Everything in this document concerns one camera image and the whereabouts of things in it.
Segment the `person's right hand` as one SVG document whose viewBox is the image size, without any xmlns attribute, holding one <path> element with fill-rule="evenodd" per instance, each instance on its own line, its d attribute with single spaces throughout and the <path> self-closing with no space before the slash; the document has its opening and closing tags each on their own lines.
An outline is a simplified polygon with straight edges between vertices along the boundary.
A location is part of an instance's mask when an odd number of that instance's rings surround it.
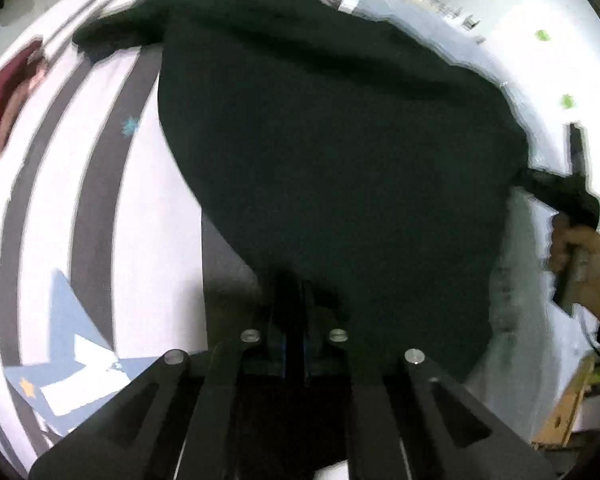
<svg viewBox="0 0 600 480">
<path fill-rule="evenodd" d="M 547 263 L 554 274 L 565 270 L 567 266 L 568 245 L 573 245 L 583 252 L 576 288 L 578 303 L 600 322 L 600 233 L 587 226 L 572 228 L 564 214 L 556 214 L 552 219 L 550 256 Z"/>
</svg>

